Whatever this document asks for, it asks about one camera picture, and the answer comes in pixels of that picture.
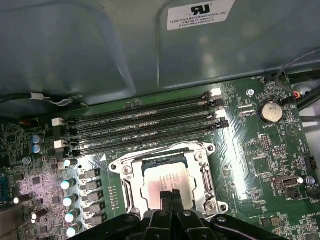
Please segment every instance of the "integrated circuit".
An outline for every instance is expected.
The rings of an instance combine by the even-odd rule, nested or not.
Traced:
[[[38,184],[40,184],[40,177],[37,176],[37,177],[32,178],[32,184],[33,184],[33,185],[38,185]]]
[[[48,233],[48,227],[47,226],[40,227],[40,233],[41,234],[47,234]]]
[[[54,196],[52,198],[52,204],[59,204],[60,203],[60,196]]]

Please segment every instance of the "green circuit board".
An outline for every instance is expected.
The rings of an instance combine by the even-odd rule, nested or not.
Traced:
[[[286,77],[281,80],[290,85]],[[223,105],[206,108],[203,113],[198,110],[201,105],[192,105],[194,108],[188,105],[190,98],[217,89],[220,94],[212,99],[223,100]],[[287,239],[319,239],[320,204],[307,195],[308,190],[319,186],[318,177],[316,168],[306,162],[312,160],[312,152],[296,105],[281,102],[290,96],[274,81],[255,76],[44,116],[33,119],[38,121],[37,126],[2,124],[4,149],[0,156],[9,163],[9,167],[2,169],[8,179],[8,194],[2,200],[11,202],[18,192],[36,193],[34,200],[25,204],[25,226],[20,227],[19,239],[67,239],[66,230],[71,223],[64,221],[64,215],[75,208],[81,209],[78,217],[83,225],[81,231],[92,228],[90,218],[93,214],[86,211],[90,203],[82,200],[88,194],[83,189],[86,180],[80,177],[91,169],[100,169],[106,219],[126,213],[120,177],[110,173],[108,165],[127,153],[191,140],[216,146],[216,151],[209,157],[210,169],[219,201],[229,206],[227,214]],[[186,99],[186,102],[178,102],[180,99]],[[261,119],[261,106],[271,100],[280,106],[282,117],[277,122],[266,123]],[[168,103],[166,109],[156,112],[153,106],[163,103]],[[225,110],[223,120],[228,121],[228,126],[208,129],[206,117],[218,110]],[[140,115],[133,122],[124,117],[137,114]],[[156,114],[163,117],[154,118]],[[189,116],[187,119],[181,117],[186,115]],[[62,137],[69,139],[67,147],[73,149],[68,157],[77,159],[73,168],[61,166],[63,158],[57,158],[53,153],[56,139],[51,119],[56,117],[68,122],[68,134]],[[107,118],[118,123],[108,122]],[[122,129],[124,132],[106,132],[105,136],[99,137],[98,134],[106,131],[110,124],[127,128]],[[133,133],[131,130],[137,125],[140,125],[139,129]],[[33,135],[44,136],[44,153],[31,153]],[[31,157],[29,165],[22,163],[24,157]],[[24,175],[24,180],[16,181],[19,174]],[[304,183],[289,188],[276,184],[274,178],[284,175],[300,177]],[[40,177],[40,183],[34,184],[36,177]],[[315,183],[306,184],[306,177],[312,177]],[[77,186],[62,190],[60,183],[65,179],[76,179]],[[67,208],[62,205],[62,199],[70,194],[80,198]],[[53,204],[53,197],[59,197],[59,202]],[[46,220],[31,224],[30,214],[39,208],[48,209]]]

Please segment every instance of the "chip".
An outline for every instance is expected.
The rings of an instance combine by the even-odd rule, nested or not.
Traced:
[[[46,234],[47,232],[48,232],[47,226],[42,226],[42,227],[40,227],[40,233],[41,233],[41,234]]]
[[[316,232],[304,235],[305,240],[319,240],[318,234]]]
[[[99,187],[101,187],[101,185],[102,185],[101,180],[90,181],[85,184],[85,189],[86,190],[94,190],[94,189],[98,189]]]
[[[105,206],[102,202],[94,203],[91,206],[89,206],[89,211],[91,214],[96,214],[96,213],[100,213],[104,208]]]
[[[105,221],[105,215],[104,214],[96,214],[91,219],[90,222],[93,226],[100,225]]]
[[[91,179],[100,176],[100,169],[94,169],[90,171],[84,172],[84,178],[85,179]]]
[[[280,225],[280,219],[278,216],[270,217],[270,221],[271,221],[272,226],[274,226],[274,227]]]
[[[268,218],[262,218],[261,219],[261,224],[264,227],[268,227],[270,225],[269,219]]]
[[[32,178],[32,184],[33,185],[37,185],[37,184],[40,184],[40,177],[34,177]]]
[[[18,181],[23,181],[25,179],[25,176],[22,173],[19,173],[17,175],[14,176],[14,179],[18,182]]]
[[[60,196],[54,196],[52,198],[52,204],[59,204],[60,203]]]
[[[51,169],[52,169],[52,170],[58,169],[58,164],[52,164],[52,165],[51,165]]]
[[[193,196],[186,165],[183,162],[148,168],[144,172],[143,198],[147,199],[150,209],[161,209],[160,192],[180,190],[184,209],[193,208]]]
[[[88,201],[89,202],[94,202],[94,201],[98,201],[103,197],[103,192],[102,191],[96,191],[96,192],[92,192],[88,195]]]

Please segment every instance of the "mounting screw hole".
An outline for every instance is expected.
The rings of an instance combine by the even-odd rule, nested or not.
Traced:
[[[212,152],[214,150],[214,147],[213,146],[208,146],[208,151]]]
[[[220,209],[221,209],[221,211],[225,211],[225,210],[227,210],[227,206],[226,205],[221,205]]]

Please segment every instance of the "cable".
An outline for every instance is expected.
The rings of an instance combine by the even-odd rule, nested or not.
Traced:
[[[44,96],[42,93],[23,92],[23,93],[12,93],[12,94],[0,95],[0,104],[13,101],[13,100],[21,100],[21,99],[49,100],[50,103],[58,107],[65,107],[73,103],[73,100],[70,98],[60,100],[59,102],[54,102],[52,101],[52,97]]]
[[[296,99],[300,99],[301,98],[300,93],[298,93],[297,91],[294,91],[293,95],[296,97]]]
[[[302,122],[320,122],[320,116],[301,116]]]
[[[314,104],[318,100],[320,100],[320,86],[318,86],[315,89],[313,89],[312,91],[310,91],[309,94],[304,99],[302,99],[301,101],[298,102],[296,107],[298,108],[298,110],[300,112],[303,109]]]
[[[20,100],[20,99],[31,99],[31,93],[12,93],[6,95],[0,95],[0,104],[5,102]]]
[[[316,48],[312,51],[309,51],[301,56],[298,56],[297,58],[295,58],[294,60],[292,60],[291,62],[287,63],[286,65],[283,66],[283,68],[281,68],[279,70],[279,72],[276,74],[276,76],[274,77],[275,80],[275,84],[278,85],[278,87],[282,88],[284,91],[286,92],[293,92],[292,89],[290,89],[289,87],[287,87],[286,85],[284,85],[282,82],[280,82],[280,76],[281,74],[283,74],[288,68],[290,68],[292,65],[296,64],[297,62],[301,61],[302,59],[309,57],[310,55],[313,55],[317,52],[320,52],[320,47]]]

